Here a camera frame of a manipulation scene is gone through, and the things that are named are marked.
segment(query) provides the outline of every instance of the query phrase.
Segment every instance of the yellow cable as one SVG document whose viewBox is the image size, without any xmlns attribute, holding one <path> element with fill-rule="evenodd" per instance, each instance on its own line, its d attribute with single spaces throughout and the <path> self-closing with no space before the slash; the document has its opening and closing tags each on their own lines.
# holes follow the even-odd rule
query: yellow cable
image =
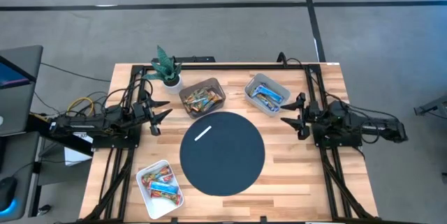
<svg viewBox="0 0 447 224">
<path fill-rule="evenodd" d="M 92 100 L 91 98 L 88 98 L 88 97 L 78 98 L 78 99 L 76 99 L 75 101 L 73 101 L 73 102 L 68 106 L 68 108 L 67 108 L 67 112 L 70 112 L 70 111 L 71 111 L 71 108 L 73 107 L 74 104 L 76 104 L 77 102 L 83 101 L 83 100 L 87 100 L 87 101 L 90 102 L 90 112 L 89 112 L 89 114 L 87 115 L 87 116 L 90 116 L 90 114 L 93 112 L 93 109 L 94 109 L 94 103 L 93 103 L 93 100 Z"/>
</svg>

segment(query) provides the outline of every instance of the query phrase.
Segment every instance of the concrete floor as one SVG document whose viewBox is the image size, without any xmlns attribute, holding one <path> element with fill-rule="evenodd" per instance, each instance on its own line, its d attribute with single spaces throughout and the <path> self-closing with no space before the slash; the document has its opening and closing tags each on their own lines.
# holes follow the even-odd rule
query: concrete floor
<svg viewBox="0 0 447 224">
<path fill-rule="evenodd" d="M 0 6 L 305 0 L 0 0 Z M 438 1 L 438 0 L 314 0 Z M 365 147 L 367 169 L 382 218 L 444 223 L 447 219 L 447 130 L 442 119 L 415 117 L 413 107 L 447 91 L 447 7 L 316 8 L 327 61 L 340 62 L 354 105 L 399 117 L 410 138 Z M 279 51 L 317 61 L 306 8 L 0 12 L 0 48 L 43 45 L 43 61 L 108 79 L 117 62 L 148 62 L 156 44 L 177 57 L 218 61 L 274 61 Z M 73 99 L 106 83 L 42 66 L 36 92 L 64 110 Z M 35 112 L 49 112 L 38 100 Z M 42 204 L 54 211 L 34 222 L 74 221 L 87 178 L 44 187 Z M 23 219 L 13 223 L 26 223 Z"/>
</svg>

